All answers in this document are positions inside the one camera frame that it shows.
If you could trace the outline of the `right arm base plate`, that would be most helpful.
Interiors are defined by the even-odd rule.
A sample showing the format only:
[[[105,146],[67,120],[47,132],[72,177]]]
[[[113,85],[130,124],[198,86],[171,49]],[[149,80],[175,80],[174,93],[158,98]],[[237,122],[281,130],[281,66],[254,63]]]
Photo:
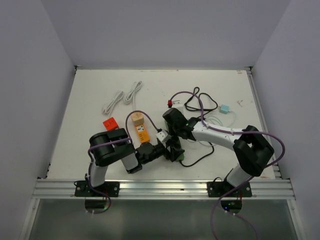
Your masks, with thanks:
[[[245,197],[250,198],[253,196],[250,183],[242,184],[241,187],[235,190],[235,187],[226,181],[208,181],[206,183],[207,194],[209,198],[220,198],[224,194],[229,198]]]

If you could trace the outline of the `teal charger plug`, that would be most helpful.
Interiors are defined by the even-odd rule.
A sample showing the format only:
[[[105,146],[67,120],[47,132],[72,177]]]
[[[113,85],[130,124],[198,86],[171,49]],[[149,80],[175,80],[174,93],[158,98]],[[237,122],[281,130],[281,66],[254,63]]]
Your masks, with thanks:
[[[230,112],[230,107],[228,105],[222,104],[219,106],[219,112],[222,114],[228,114]]]

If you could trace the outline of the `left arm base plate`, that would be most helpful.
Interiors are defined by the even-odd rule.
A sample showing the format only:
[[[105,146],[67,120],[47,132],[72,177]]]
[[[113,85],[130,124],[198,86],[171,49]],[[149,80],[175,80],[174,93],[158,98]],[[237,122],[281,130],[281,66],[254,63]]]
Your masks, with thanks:
[[[118,197],[120,191],[120,182],[118,181],[105,181],[102,185],[94,187],[92,190],[86,180],[75,181],[76,197],[102,197],[103,194],[109,197]]]

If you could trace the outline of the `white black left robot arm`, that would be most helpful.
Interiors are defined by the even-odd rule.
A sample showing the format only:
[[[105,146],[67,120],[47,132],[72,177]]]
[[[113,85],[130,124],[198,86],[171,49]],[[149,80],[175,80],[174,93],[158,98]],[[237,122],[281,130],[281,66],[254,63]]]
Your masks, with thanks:
[[[155,136],[156,145],[144,142],[135,148],[124,128],[93,135],[89,139],[88,150],[91,162],[85,176],[88,180],[87,192],[95,197],[103,193],[108,166],[117,161],[122,162],[128,174],[134,174],[140,171],[143,165],[160,157],[171,162],[181,159],[185,150],[179,144],[177,136],[169,135],[165,129],[159,129]]]

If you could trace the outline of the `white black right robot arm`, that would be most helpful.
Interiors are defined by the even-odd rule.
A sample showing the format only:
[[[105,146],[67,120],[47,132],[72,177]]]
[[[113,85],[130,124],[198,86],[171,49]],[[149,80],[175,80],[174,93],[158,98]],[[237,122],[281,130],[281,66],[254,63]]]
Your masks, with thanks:
[[[238,164],[224,178],[222,185],[227,196],[235,196],[249,178],[259,177],[275,152],[258,129],[251,125],[244,129],[214,127],[196,117],[186,119],[176,108],[168,109],[162,117],[175,136],[234,151]]]

